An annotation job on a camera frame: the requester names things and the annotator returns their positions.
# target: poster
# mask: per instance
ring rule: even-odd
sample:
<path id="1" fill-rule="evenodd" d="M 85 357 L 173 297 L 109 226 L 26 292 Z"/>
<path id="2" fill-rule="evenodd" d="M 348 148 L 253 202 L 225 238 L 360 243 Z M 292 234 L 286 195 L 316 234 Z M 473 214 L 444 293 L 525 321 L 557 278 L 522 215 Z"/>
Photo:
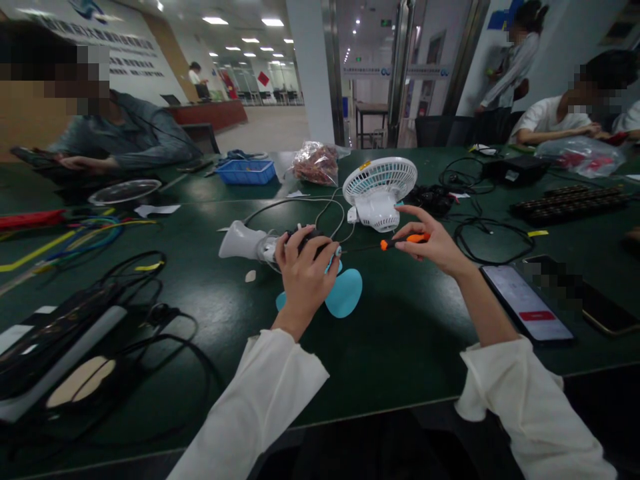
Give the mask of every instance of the poster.
<path id="1" fill-rule="evenodd" d="M 160 95 L 187 102 L 140 12 L 110 0 L 0 0 L 10 19 L 28 19 L 78 45 L 109 48 L 110 87 L 166 106 Z"/>

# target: white fan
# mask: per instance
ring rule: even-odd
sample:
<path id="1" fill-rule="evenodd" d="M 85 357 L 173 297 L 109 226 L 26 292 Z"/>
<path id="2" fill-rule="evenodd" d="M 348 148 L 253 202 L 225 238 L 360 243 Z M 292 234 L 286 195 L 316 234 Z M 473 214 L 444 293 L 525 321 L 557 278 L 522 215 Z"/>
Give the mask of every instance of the white fan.
<path id="1" fill-rule="evenodd" d="M 393 208 L 411 191 L 418 170 L 410 160 L 387 157 L 360 166 L 345 181 L 345 199 L 356 208 L 360 222 L 380 233 L 397 228 L 400 214 Z"/>

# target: fan grille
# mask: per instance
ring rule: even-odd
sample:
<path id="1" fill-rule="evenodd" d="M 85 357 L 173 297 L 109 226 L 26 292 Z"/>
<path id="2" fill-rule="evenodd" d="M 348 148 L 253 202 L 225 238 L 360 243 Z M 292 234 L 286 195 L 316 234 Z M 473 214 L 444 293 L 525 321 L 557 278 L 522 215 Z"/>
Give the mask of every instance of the fan grille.
<path id="1" fill-rule="evenodd" d="M 388 157 L 365 164 L 347 178 L 343 188 L 346 200 L 355 205 L 356 197 L 374 190 L 386 190 L 400 201 L 411 191 L 418 176 L 415 165 L 407 159 Z"/>

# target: person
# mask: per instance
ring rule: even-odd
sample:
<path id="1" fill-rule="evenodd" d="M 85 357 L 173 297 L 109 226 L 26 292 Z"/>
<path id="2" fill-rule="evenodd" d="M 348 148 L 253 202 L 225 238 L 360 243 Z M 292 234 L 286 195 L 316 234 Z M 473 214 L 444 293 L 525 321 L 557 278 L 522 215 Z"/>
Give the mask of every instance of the person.
<path id="1" fill-rule="evenodd" d="M 189 80 L 191 80 L 192 84 L 206 85 L 209 82 L 209 80 L 207 79 L 200 80 L 201 71 L 202 71 L 202 68 L 200 67 L 200 64 L 198 62 L 191 62 L 189 66 Z"/>
<path id="2" fill-rule="evenodd" d="M 513 24 L 509 28 L 512 46 L 497 72 L 489 79 L 495 83 L 484 96 L 476 115 L 481 115 L 482 128 L 478 140 L 486 144 L 501 143 L 507 127 L 515 95 L 524 97 L 529 91 L 526 76 L 538 52 L 545 16 L 549 6 L 539 0 L 529 0 L 516 10 Z"/>
<path id="3" fill-rule="evenodd" d="M 202 152 L 170 113 L 109 89 L 71 40 L 30 21 L 0 22 L 0 60 L 11 79 L 44 81 L 47 97 L 77 99 L 83 115 L 47 149 L 71 170 L 103 175 L 197 160 Z"/>
<path id="4" fill-rule="evenodd" d="M 478 268 L 427 212 L 411 206 L 396 209 L 417 221 L 406 224 L 395 238 L 411 232 L 431 236 L 427 243 L 400 242 L 396 248 L 417 261 L 434 262 L 455 280 L 479 338 L 478 344 L 461 353 L 469 371 L 456 403 L 458 413 L 472 421 L 482 420 L 488 409 L 498 415 L 525 478 L 614 479 L 615 469 L 572 410 L 561 378 L 548 372 L 529 340 L 517 334 Z M 329 238 L 313 238 L 299 253 L 300 243 L 313 228 L 278 240 L 276 259 L 287 302 L 270 330 L 248 340 L 234 378 L 169 480 L 246 478 L 258 456 L 329 378 L 321 359 L 298 343 L 339 269 L 339 244 Z M 320 247 L 325 248 L 317 254 Z"/>
<path id="5" fill-rule="evenodd" d="M 620 114 L 613 122 L 613 134 L 627 132 L 628 141 L 640 140 L 640 100 L 635 102 L 629 110 Z"/>
<path id="6" fill-rule="evenodd" d="M 606 138 L 585 107 L 598 105 L 616 90 L 626 89 L 638 79 L 637 57 L 632 51 L 608 50 L 591 59 L 572 88 L 559 97 L 534 103 L 515 124 L 509 143 L 538 145 L 576 135 Z"/>

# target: phone screen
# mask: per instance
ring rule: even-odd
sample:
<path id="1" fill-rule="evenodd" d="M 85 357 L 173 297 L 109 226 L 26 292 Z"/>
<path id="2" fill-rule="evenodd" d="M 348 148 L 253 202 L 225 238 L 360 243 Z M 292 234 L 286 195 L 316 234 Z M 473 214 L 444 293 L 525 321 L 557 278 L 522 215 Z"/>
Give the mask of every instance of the phone screen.
<path id="1" fill-rule="evenodd" d="M 620 305 L 606 298 L 602 293 L 585 281 L 569 279 L 568 274 L 559 268 L 560 264 L 548 255 L 540 255 L 525 259 L 526 263 L 539 263 L 542 274 L 558 275 L 559 285 L 573 285 L 575 298 L 582 300 L 582 311 L 585 318 L 607 333 L 620 334 L 640 328 L 640 321 L 624 310 Z"/>
<path id="2" fill-rule="evenodd" d="M 510 265 L 482 267 L 482 273 L 509 312 L 537 341 L 571 340 L 573 334 Z"/>

